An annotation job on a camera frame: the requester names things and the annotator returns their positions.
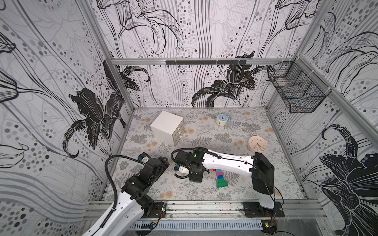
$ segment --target stacked blocks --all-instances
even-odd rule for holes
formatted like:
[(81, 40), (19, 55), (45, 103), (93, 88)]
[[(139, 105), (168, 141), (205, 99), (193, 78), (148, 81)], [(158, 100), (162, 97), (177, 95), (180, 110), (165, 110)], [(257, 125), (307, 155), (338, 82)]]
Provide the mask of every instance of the stacked blocks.
[(227, 187), (228, 182), (225, 181), (225, 179), (223, 178), (222, 170), (216, 169), (215, 172), (217, 173), (217, 178), (218, 178), (217, 188)]

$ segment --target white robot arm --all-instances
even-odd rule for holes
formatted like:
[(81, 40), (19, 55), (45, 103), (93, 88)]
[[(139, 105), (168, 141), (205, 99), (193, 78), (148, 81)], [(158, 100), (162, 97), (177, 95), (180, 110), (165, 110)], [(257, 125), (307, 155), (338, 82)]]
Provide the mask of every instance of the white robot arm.
[[(173, 154), (176, 152), (178, 153), (175, 159)], [(186, 176), (175, 174), (182, 179), (189, 177), (192, 181), (201, 182), (203, 172), (208, 169), (221, 169), (251, 176), (253, 188), (259, 193), (260, 206), (267, 210), (274, 209), (274, 167), (261, 153), (255, 153), (254, 157), (235, 156), (206, 148), (181, 148), (173, 151), (171, 158), (176, 163), (175, 171), (187, 174)], [(126, 180), (117, 201), (83, 236), (121, 236), (143, 215), (150, 215), (153, 200), (146, 194), (168, 166), (166, 158), (148, 159), (139, 174)]]
[[(164, 173), (168, 166), (169, 162), (166, 157), (149, 158), (138, 174), (125, 181), (121, 192), (116, 195), (114, 203), (109, 206), (100, 219), (83, 236), (121, 236), (143, 215), (151, 215), (153, 200), (147, 196), (147, 193), (152, 184)], [(111, 177), (110, 184), (114, 193), (117, 193)]]
[(236, 156), (206, 148), (181, 148), (171, 155), (176, 162), (175, 170), (187, 174), (178, 178), (189, 177), (192, 181), (201, 182), (202, 175), (207, 169), (221, 169), (252, 178), (253, 189), (259, 194), (260, 206), (267, 209), (274, 208), (274, 167), (262, 153), (255, 156)]

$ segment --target small drawer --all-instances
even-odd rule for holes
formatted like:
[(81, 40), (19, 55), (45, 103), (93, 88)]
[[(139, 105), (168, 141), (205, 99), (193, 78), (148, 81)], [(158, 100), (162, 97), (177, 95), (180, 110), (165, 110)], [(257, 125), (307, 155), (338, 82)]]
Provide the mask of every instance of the small drawer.
[(183, 128), (183, 130), (181, 131), (181, 134), (178, 135), (178, 136), (176, 137), (176, 140), (174, 140), (174, 145), (175, 145), (175, 146), (177, 145), (177, 143), (180, 141), (181, 137), (182, 137), (182, 136), (184, 135), (184, 133), (185, 133), (185, 127), (183, 126), (182, 128)]
[(178, 133), (178, 131), (180, 130), (180, 128), (184, 125), (184, 119), (181, 121), (181, 123), (178, 125), (178, 127), (176, 128), (176, 130), (173, 132), (172, 134), (172, 137), (175, 137), (176, 134)]
[(173, 142), (176, 141), (176, 139), (179, 137), (179, 136), (182, 136), (182, 134), (185, 132), (185, 126), (181, 126), (180, 130), (176, 133), (176, 135), (173, 137)]

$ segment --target floral wallpaper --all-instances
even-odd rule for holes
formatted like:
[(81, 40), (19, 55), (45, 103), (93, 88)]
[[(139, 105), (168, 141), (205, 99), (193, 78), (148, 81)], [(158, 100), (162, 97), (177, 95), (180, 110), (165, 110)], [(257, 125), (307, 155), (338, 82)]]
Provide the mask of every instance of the floral wallpaper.
[(128, 113), (75, 1), (0, 0), (0, 235), (81, 234)]
[[(114, 58), (293, 58), (321, 0), (90, 0)], [(264, 65), (139, 65), (135, 107), (266, 106)]]
[(269, 113), (304, 182), (336, 235), (378, 234), (378, 149), (326, 98), (311, 114), (290, 114), (280, 97)]
[[(134, 107), (266, 106), (275, 91), (267, 73), (272, 66), (151, 65), (151, 69), (150, 74), (130, 75), (135, 87), (126, 87)], [(193, 78), (198, 74), (206, 76), (196, 89)]]
[(378, 124), (378, 2), (335, 1), (303, 56)]

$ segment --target wire mesh basket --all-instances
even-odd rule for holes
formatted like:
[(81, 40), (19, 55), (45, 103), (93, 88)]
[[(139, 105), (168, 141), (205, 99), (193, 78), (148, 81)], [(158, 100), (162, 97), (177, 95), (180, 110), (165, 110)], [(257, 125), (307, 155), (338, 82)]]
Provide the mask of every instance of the wire mesh basket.
[(290, 113), (312, 113), (326, 95), (295, 62), (282, 62), (268, 77)]

